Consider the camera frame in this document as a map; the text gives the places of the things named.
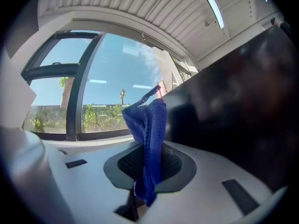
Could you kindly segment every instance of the ceiling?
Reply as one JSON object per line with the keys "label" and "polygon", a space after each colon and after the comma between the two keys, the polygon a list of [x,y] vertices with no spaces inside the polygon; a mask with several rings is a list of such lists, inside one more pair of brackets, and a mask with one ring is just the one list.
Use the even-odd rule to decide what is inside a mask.
{"label": "ceiling", "polygon": [[39,0],[39,18],[59,12],[106,8],[154,26],[198,62],[232,37],[275,12],[265,0],[216,0],[225,27],[220,29],[207,0]]}

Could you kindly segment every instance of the black mesh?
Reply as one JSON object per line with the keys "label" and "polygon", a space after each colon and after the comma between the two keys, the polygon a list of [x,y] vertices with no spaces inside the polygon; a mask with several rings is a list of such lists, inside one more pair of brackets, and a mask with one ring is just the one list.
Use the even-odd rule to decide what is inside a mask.
{"label": "black mesh", "polygon": [[[118,168],[126,175],[136,180],[142,175],[144,167],[144,146],[141,146],[124,156],[117,162]],[[182,168],[181,159],[175,155],[166,145],[162,146],[161,157],[161,180],[164,181],[175,174]]]}

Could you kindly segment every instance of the blue cloth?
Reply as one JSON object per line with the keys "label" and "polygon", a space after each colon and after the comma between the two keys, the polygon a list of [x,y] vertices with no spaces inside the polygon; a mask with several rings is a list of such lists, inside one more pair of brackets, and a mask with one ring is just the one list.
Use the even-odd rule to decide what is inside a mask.
{"label": "blue cloth", "polygon": [[162,99],[155,99],[149,105],[142,104],[160,88],[157,85],[140,101],[122,111],[134,139],[144,143],[143,175],[136,180],[135,195],[143,199],[147,206],[155,200],[154,188],[161,181],[161,154],[167,112]]}

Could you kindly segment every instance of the tree trunk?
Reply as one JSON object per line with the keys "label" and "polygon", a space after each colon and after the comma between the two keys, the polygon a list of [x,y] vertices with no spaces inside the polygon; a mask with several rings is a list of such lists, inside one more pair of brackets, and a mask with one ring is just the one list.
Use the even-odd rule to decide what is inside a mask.
{"label": "tree trunk", "polygon": [[60,108],[66,109],[69,102],[71,86],[73,85],[74,77],[69,77],[64,86],[64,92],[62,93]]}

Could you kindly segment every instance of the blue sky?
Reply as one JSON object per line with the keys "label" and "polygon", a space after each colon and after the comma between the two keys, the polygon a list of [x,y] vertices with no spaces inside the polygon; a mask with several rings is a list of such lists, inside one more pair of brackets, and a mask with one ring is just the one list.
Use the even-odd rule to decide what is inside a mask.
{"label": "blue sky", "polygon": [[[90,39],[61,40],[42,65],[54,62],[77,63]],[[33,80],[37,94],[32,105],[59,105],[63,88],[60,78]],[[125,104],[133,104],[162,80],[156,57],[150,47],[121,36],[107,34],[101,43],[88,74],[83,104],[119,104],[120,92],[126,91]]]}

